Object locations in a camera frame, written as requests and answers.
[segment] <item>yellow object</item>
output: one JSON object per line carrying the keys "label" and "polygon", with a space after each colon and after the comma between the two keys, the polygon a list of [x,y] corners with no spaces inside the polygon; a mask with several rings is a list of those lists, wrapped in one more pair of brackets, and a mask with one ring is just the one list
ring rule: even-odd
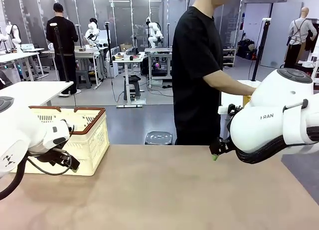
{"label": "yellow object", "polygon": [[245,105],[251,100],[251,96],[244,96],[243,99],[243,106],[245,107]]}
{"label": "yellow object", "polygon": [[[104,108],[74,108],[61,109],[60,107],[31,106],[31,110],[45,122],[65,119],[71,124],[76,125],[76,131],[63,147],[70,155],[79,162],[79,169],[75,173],[69,170],[65,175],[91,176],[95,173],[104,154],[106,153],[110,142],[106,126],[106,113]],[[52,166],[49,163],[42,163],[36,158],[32,159],[43,170],[50,173],[60,173],[66,167],[58,164]],[[26,173],[42,173],[29,162],[25,166]]]}

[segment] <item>person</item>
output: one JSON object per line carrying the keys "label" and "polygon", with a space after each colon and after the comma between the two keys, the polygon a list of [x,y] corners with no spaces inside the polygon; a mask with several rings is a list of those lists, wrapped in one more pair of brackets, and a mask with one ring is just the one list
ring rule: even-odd
{"label": "person", "polygon": [[300,51],[305,48],[306,39],[309,30],[313,33],[311,41],[317,36],[317,30],[311,20],[306,19],[309,14],[309,8],[301,9],[301,16],[299,19],[293,20],[289,27],[289,46],[285,60],[285,68],[295,68]]}
{"label": "person", "polygon": [[172,89],[177,145],[210,145],[220,135],[220,92],[252,95],[255,88],[223,69],[214,10],[226,0],[196,0],[179,19],[172,47]]}
{"label": "person", "polygon": [[74,24],[63,17],[63,6],[60,3],[55,3],[53,5],[53,10],[55,17],[48,20],[46,25],[46,39],[53,43],[54,52],[55,52],[55,64],[56,68],[59,72],[59,77],[61,81],[66,81],[62,59],[59,52],[59,46],[56,40],[54,28],[50,26],[51,23],[57,23],[57,27],[60,33],[60,39],[63,48],[63,55],[65,59],[65,67],[66,72],[68,74],[69,80],[73,81],[73,84],[67,88],[66,90],[62,91],[59,95],[61,97],[68,97],[70,94],[78,94],[81,90],[76,89],[76,62],[75,62],[75,55],[74,55],[74,42],[77,42],[79,37],[76,33]]}

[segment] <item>man's hand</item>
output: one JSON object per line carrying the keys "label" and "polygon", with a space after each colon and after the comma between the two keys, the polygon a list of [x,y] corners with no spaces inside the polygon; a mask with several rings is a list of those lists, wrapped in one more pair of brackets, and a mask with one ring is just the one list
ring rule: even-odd
{"label": "man's hand", "polygon": [[203,79],[210,87],[227,94],[252,95],[256,90],[251,86],[240,83],[221,70],[206,75]]}

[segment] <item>black stool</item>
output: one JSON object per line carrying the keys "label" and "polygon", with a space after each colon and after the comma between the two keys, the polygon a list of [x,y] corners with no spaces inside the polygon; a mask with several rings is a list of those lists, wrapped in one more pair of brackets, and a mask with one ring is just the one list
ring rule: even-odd
{"label": "black stool", "polygon": [[[140,97],[141,92],[140,92],[140,86],[139,86],[139,81],[141,78],[139,78],[137,75],[130,75],[129,76],[129,84],[134,85],[134,89],[130,89],[130,92],[135,93],[135,97]],[[124,79],[124,100],[127,100],[128,97],[126,95],[126,79]]]}

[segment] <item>door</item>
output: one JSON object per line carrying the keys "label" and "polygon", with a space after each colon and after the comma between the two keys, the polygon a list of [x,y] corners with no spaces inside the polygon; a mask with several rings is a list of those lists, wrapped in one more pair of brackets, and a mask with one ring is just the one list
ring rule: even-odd
{"label": "door", "polygon": [[300,17],[302,2],[274,3],[261,65],[279,68],[284,64],[289,26]]}

